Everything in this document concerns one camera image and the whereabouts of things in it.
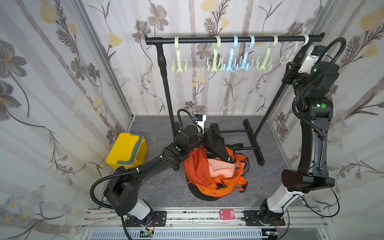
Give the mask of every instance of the gray floor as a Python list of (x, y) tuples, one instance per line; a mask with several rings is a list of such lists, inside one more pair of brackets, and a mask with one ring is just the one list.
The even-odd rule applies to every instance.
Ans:
[[(207, 116), (205, 123), (209, 126), (215, 122), (221, 130), (244, 129), (242, 122), (245, 118), (248, 118), (254, 129), (262, 119), (261, 116)], [(187, 116), (182, 119), (184, 126), (191, 124)], [(169, 116), (136, 116), (130, 132), (142, 134), (146, 139), (149, 148), (146, 161), (160, 154), (161, 149), (172, 140)], [(241, 142), (244, 146), (250, 146), (246, 133), (226, 133), (222, 136), (226, 144)], [(286, 168), (268, 124), (264, 125), (258, 135), (258, 143), (265, 158), (264, 166), (257, 164), (253, 151), (239, 151), (248, 157), (250, 163), (250, 169), (244, 176), (248, 181), (244, 193), (234, 190), (217, 201), (200, 200), (189, 191), (184, 168), (180, 166), (179, 171), (168, 169), (144, 182), (139, 190), (139, 198), (152, 207), (258, 207), (280, 186), (281, 172)]]

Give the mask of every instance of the plastic hanger hook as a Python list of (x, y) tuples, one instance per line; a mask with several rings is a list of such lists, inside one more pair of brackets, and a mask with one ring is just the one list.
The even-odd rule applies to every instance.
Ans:
[(291, 54), (291, 51), (289, 51), (288, 54), (287, 54), (287, 56), (285, 57), (285, 61), (283, 61), (283, 57), (284, 57), (284, 56), (281, 57), (280, 62), (281, 62), (282, 64), (287, 64), (288, 62), (292, 62), (293, 59), (295, 58), (295, 55), (296, 55), (296, 53), (297, 53), (297, 50), (298, 50), (299, 48), (301, 48), (301, 47), (307, 45), (307, 43), (308, 43), (309, 40), (310, 40), (308, 34), (301, 34), (301, 35), (299, 35), (299, 36), (304, 36), (304, 38), (305, 38), (304, 44), (301, 45), (301, 46), (299, 46), (299, 42), (297, 41), (297, 42), (295, 43), (295, 50), (293, 51), (293, 54), (290, 55), (290, 54)]
[(207, 58), (207, 69), (208, 69), (208, 72), (210, 72), (210, 73), (212, 73), (213, 71), (216, 71), (217, 73), (220, 73), (223, 70), (223, 66), (221, 66), (220, 70), (217, 69), (221, 65), (221, 58), (219, 60), (217, 60), (217, 50), (220, 48), (221, 40), (220, 40), (219, 36), (215, 36), (215, 37), (217, 39), (217, 43), (214, 43), (214, 58), (213, 58), (213, 61), (212, 61), (212, 66), (209, 66), (209, 63), (208, 63), (209, 62), (209, 58)]
[(187, 72), (187, 59), (185, 59), (185, 66), (181, 67), (181, 57), (180, 57), (180, 44), (179, 37), (175, 37), (175, 49), (176, 49), (176, 57), (177, 57), (177, 66), (175, 65), (175, 59), (172, 59), (172, 72), (173, 73), (186, 73)]
[(267, 45), (266, 45), (266, 55), (265, 55), (265, 58), (264, 58), (264, 61), (263, 61), (263, 63), (261, 64), (261, 66), (259, 67), (259, 64), (260, 64), (260, 62), (259, 62), (259, 58), (260, 58), (260, 56), (257, 58), (257, 60), (256, 60), (256, 69), (257, 70), (263, 70), (264, 72), (269, 72), (269, 71), (271, 71), (271, 69), (272, 69), (272, 65), (271, 65), (271, 63), (272, 63), (272, 58), (271, 58), (271, 60), (269, 61), (269, 63), (267, 64), (267, 61), (268, 61), (268, 58), (269, 58), (269, 55), (270, 55), (270, 53), (271, 53), (271, 48), (274, 48), (276, 45), (277, 45), (277, 42), (278, 42), (278, 37), (277, 37), (277, 35), (272, 35), (273, 36), (273, 45), (272, 46), (270, 46), (270, 42), (268, 42), (267, 43)]
[(233, 69), (236, 65), (236, 61), (237, 59), (235, 58), (235, 62), (232, 64), (232, 59), (233, 59), (233, 53), (234, 53), (234, 50), (235, 48), (237, 48), (237, 41), (238, 41), (238, 38), (236, 35), (233, 36), (233, 43), (231, 43), (231, 52), (229, 54), (229, 59), (228, 59), (228, 64), (225, 65), (224, 64), (224, 58), (221, 59), (221, 65), (223, 66), (223, 71), (224, 72), (228, 72), (228, 71), (231, 71), (231, 72), (236, 72), (239, 68), (239, 64), (237, 65), (237, 67), (235, 69)]
[(244, 53), (244, 58), (243, 58), (243, 56), (241, 56), (240, 61), (239, 61), (239, 63), (241, 63), (241, 66), (239, 67), (239, 69), (242, 69), (244, 72), (253, 66), (253, 61), (254, 61), (254, 59), (252, 59), (252, 65), (251, 66), (249, 66), (249, 63), (247, 63), (248, 53), (251, 51), (251, 49), (255, 45), (255, 36), (249, 35), (249, 37), (251, 37), (251, 42), (246, 43), (246, 46), (248, 47), (248, 49)]

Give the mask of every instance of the orange backpack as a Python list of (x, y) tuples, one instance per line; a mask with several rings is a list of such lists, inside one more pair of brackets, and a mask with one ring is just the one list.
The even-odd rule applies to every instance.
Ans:
[(242, 163), (247, 163), (247, 157), (241, 154), (234, 154), (232, 150), (225, 147), (228, 155), (240, 167), (235, 170), (232, 177), (222, 175), (210, 177), (207, 154), (205, 148), (194, 149), (187, 160), (184, 161), (184, 170), (188, 180), (190, 191), (198, 198), (207, 201), (214, 201), (220, 197), (227, 196), (233, 189), (244, 192), (247, 187), (246, 180), (242, 177), (244, 172)]

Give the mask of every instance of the vent grille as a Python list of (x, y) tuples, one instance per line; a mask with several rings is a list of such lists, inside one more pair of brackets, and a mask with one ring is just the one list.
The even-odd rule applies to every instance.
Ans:
[[(255, 239), (263, 236), (261, 229), (158, 229), (152, 238), (139, 237), (140, 230), (128, 230), (132, 239)], [(123, 230), (94, 230), (90, 240), (126, 240)]]

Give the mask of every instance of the yellow lid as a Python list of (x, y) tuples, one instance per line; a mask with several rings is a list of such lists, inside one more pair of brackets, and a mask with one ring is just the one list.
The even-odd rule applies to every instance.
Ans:
[(132, 151), (139, 138), (130, 133), (121, 133), (109, 152), (107, 164), (117, 164), (118, 161), (128, 162), (132, 158)]

